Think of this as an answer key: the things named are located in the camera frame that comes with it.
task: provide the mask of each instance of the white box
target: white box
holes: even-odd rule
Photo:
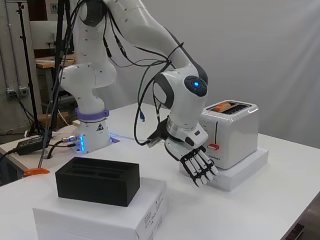
[[[232,168],[218,169],[218,176],[215,176],[208,185],[230,192],[265,166],[268,163],[268,155],[268,150],[258,148]],[[179,171],[189,177],[182,164],[179,165]]]
[[[55,198],[33,209],[38,240],[149,240],[167,212],[166,183],[141,178],[129,207]]]
[[[221,103],[234,104],[226,113],[215,112]],[[206,107],[200,125],[208,133],[206,154],[217,167],[229,169],[257,150],[259,108],[255,104],[226,100]]]

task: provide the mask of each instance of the metal pole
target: metal pole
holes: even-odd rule
[[[24,56],[25,56],[26,65],[27,65],[27,73],[28,73],[28,79],[29,79],[28,86],[29,86],[30,97],[31,97],[31,102],[32,102],[34,125],[35,125],[35,128],[37,129],[38,133],[40,134],[40,125],[39,125],[39,121],[38,121],[36,101],[35,101],[35,96],[34,96],[33,83],[32,83],[32,77],[31,77],[31,70],[30,70],[27,38],[26,38],[25,29],[24,29],[24,21],[23,21],[23,13],[22,13],[22,9],[24,9],[24,7],[23,7],[21,2],[17,2],[17,3],[18,3],[17,13],[20,16],[20,25],[21,25],[21,32],[22,32],[22,36],[20,38],[22,39],[22,42],[23,42]]]
[[[2,50],[1,37],[0,37],[0,59],[1,59],[2,69],[3,69],[4,85],[6,86],[6,89],[7,89],[9,87],[9,85],[8,85],[8,75],[7,75],[7,70],[6,70],[6,66],[4,64],[4,59],[3,59],[3,50]]]
[[[17,58],[16,58],[16,51],[14,49],[14,45],[13,45],[13,37],[12,37],[12,30],[11,30],[11,23],[10,23],[10,18],[9,18],[9,9],[8,9],[8,5],[7,5],[7,1],[4,0],[4,6],[5,6],[5,10],[6,10],[6,17],[7,17],[7,23],[8,23],[8,29],[9,29],[9,37],[10,37],[10,42],[11,42],[11,50],[12,50],[12,55],[13,55],[13,62],[14,62],[14,67],[15,67],[15,72],[16,72],[16,76],[17,76],[17,82],[18,82],[18,86],[21,86],[20,83],[20,76],[19,76],[19,72],[18,72],[18,64],[17,64]]]

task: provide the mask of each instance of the white pedestal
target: white pedestal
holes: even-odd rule
[[[232,168],[228,170],[218,169],[219,175],[209,182],[208,185],[228,192],[232,191],[265,166],[268,162],[268,155],[268,150],[258,148],[257,151],[237,163]],[[182,164],[179,166],[179,171],[183,175],[189,176]]]
[[[149,240],[167,211],[166,183],[141,178],[129,207],[62,198],[33,209],[38,240]]]

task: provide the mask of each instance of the wall outlet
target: wall outlet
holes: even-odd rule
[[[28,87],[19,87],[19,96],[20,97],[27,97],[29,95],[29,88]]]
[[[7,97],[8,97],[9,99],[13,99],[13,98],[17,97],[17,92],[16,92],[15,89],[13,89],[13,88],[7,88],[6,91],[7,91]]]

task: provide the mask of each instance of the white table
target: white table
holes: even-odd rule
[[[111,132],[129,136],[135,109],[131,105],[112,111]],[[147,123],[145,128],[140,123],[141,138],[156,125],[154,109],[143,109]],[[320,191],[320,150],[265,135],[259,136],[259,145],[270,150],[269,164],[231,193],[195,187],[161,143],[149,149],[121,140],[87,156],[136,162],[141,176],[167,181],[169,211],[156,240],[281,239]],[[1,238],[36,239],[31,208],[51,197],[57,197],[54,173],[0,188]]]

